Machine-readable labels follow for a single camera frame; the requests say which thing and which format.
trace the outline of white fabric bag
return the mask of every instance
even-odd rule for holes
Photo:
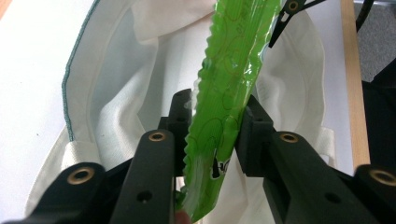
[[[193,88],[205,57],[213,4],[214,0],[93,3],[64,77],[67,127],[36,179],[27,214],[63,169],[93,161],[108,170],[134,155],[140,136],[167,116],[173,94]],[[315,27],[305,12],[299,13],[267,50],[256,95],[277,130],[301,134],[333,164],[332,131],[321,127],[323,57]],[[218,205],[202,222],[264,220],[273,222],[262,178],[244,177],[233,156]]]

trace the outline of green snack bag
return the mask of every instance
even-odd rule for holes
[[[196,114],[186,137],[185,184],[177,197],[195,222],[216,205],[248,97],[271,38],[279,0],[219,0],[199,71]]]

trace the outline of floor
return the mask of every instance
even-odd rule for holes
[[[356,16],[360,10],[361,4],[355,3]],[[358,39],[362,79],[371,81],[396,58],[396,4],[373,5]]]

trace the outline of black cable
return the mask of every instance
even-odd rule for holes
[[[364,24],[364,21],[367,19],[369,12],[374,4],[374,0],[364,0],[363,5],[361,6],[361,12],[359,13],[358,18],[356,19],[356,31],[358,32],[361,26]]]

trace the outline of green wrapper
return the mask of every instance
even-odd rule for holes
[[[177,208],[197,221],[216,205],[242,115],[262,66],[279,0],[219,0],[199,71]]]

